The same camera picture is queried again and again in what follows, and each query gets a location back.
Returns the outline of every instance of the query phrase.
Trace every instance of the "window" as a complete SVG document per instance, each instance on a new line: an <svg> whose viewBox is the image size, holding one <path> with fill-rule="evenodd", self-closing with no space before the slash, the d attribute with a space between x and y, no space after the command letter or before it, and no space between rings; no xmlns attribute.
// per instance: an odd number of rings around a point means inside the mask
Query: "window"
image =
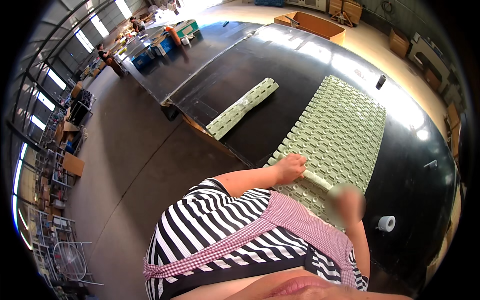
<svg viewBox="0 0 480 300"><path fill-rule="evenodd" d="M75 36L77 39L82 43L82 45L87 49L88 53L92 53L93 45L90 43L90 41L87 39L87 37L84 35L84 33L79 29L76 33Z"/></svg>
<svg viewBox="0 0 480 300"><path fill-rule="evenodd" d="M22 165L24 163L23 158L25 157L25 152L27 151L27 144L22 145L22 151L20 153L20 157L18 158L17 162L17 169L15 171L15 179L13 181L13 196L12 196L12 213L13 213L13 221L15 223L15 228L18 231L18 224L17 224L17 193L18 193L18 183L20 181L20 173L22 171Z"/></svg>
<svg viewBox="0 0 480 300"><path fill-rule="evenodd" d="M30 117L30 120L33 122L33 124L38 126L41 130L45 130L46 125L42 121L40 121L36 116L32 115Z"/></svg>
<svg viewBox="0 0 480 300"><path fill-rule="evenodd" d="M95 15L92 19L90 19L93 23L93 26L95 26L95 28L98 30L98 33L100 33L100 35L102 37L106 37L108 36L108 30L105 28L105 26L103 25L103 23L100 21L100 18Z"/></svg>
<svg viewBox="0 0 480 300"><path fill-rule="evenodd" d="M92 0L88 0L87 3L85 4L85 8L87 8L88 12L91 12L93 10L93 3Z"/></svg>
<svg viewBox="0 0 480 300"><path fill-rule="evenodd" d="M127 4L125 3L124 0L115 0L115 3L119 7L119 9L120 9L121 13L123 14L123 16L125 17L125 19L128 19L132 16L132 12L128 8L128 6L127 6Z"/></svg>
<svg viewBox="0 0 480 300"><path fill-rule="evenodd" d="M38 94L36 95L36 97L38 98L38 100L40 100L40 102L42 102L43 104L45 104L45 106L50 109L51 111L53 111L55 109L55 104L51 103L50 100L45 97L44 94L42 94L41 92L38 92Z"/></svg>
<svg viewBox="0 0 480 300"><path fill-rule="evenodd" d="M56 84L58 84L58 86L59 86L62 90L64 90L65 87L67 87L67 85L65 84L65 82L63 82L63 80L60 79L60 77L58 77L58 75L56 75L55 72L54 72L52 69L50 69L47 74L50 76L50 78L51 78L53 81L55 81Z"/></svg>

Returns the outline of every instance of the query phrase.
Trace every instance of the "interlocking plastic tile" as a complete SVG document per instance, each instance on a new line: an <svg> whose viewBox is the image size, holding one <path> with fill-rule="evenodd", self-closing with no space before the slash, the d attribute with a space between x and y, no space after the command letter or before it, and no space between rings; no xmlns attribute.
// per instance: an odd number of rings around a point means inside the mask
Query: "interlocking plastic tile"
<svg viewBox="0 0 480 300"><path fill-rule="evenodd" d="M207 126L208 132L218 141L252 108L262 102L278 88L272 78L265 78L253 89L218 115Z"/></svg>
<svg viewBox="0 0 480 300"><path fill-rule="evenodd" d="M298 153L307 158L308 172L303 179L273 189L330 222L324 200L332 186L350 182L365 193L380 149L385 119L385 108L373 99L332 75L326 77L264 166L274 165L289 153Z"/></svg>

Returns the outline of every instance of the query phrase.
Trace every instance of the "black and white striped shirt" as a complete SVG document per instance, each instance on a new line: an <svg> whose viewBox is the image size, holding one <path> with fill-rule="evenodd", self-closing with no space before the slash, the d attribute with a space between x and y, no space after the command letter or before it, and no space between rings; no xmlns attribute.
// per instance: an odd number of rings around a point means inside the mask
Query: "black and white striped shirt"
<svg viewBox="0 0 480 300"><path fill-rule="evenodd" d="M260 217L269 199L269 190L248 190L235 198L219 181L202 181L162 214L146 253L148 263L169 264L222 240ZM353 248L349 261L357 289L367 290L368 278L358 270ZM292 232L276 227L199 268L178 276L151 278L145 288L150 300L170 299L202 285L298 266L329 282L341 283L340 268L332 259Z"/></svg>

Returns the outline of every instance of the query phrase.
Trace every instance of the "apron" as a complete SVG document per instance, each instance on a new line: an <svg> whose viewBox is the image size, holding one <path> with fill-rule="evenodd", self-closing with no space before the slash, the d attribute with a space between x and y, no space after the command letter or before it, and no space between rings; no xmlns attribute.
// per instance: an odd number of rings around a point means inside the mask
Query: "apron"
<svg viewBox="0 0 480 300"><path fill-rule="evenodd" d="M302 204L275 191L271 191L267 208L255 221L179 261L159 266L149 264L144 258L143 275L148 281L150 278L167 278L194 270L237 250L277 226L290 230L329 256L340 267L342 284L357 287L352 264L348 260L352 251L350 239L340 230L311 214Z"/></svg>

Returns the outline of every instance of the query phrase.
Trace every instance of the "apron strap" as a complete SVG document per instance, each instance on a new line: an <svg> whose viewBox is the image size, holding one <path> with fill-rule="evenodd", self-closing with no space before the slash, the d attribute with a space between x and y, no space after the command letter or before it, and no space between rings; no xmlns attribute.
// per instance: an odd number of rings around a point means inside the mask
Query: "apron strap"
<svg viewBox="0 0 480 300"><path fill-rule="evenodd" d="M183 274L237 250L262 233L272 230L275 227L276 225L260 217L226 238L179 261L159 266L149 264L144 257L143 275L146 280L149 280L150 278L166 278Z"/></svg>

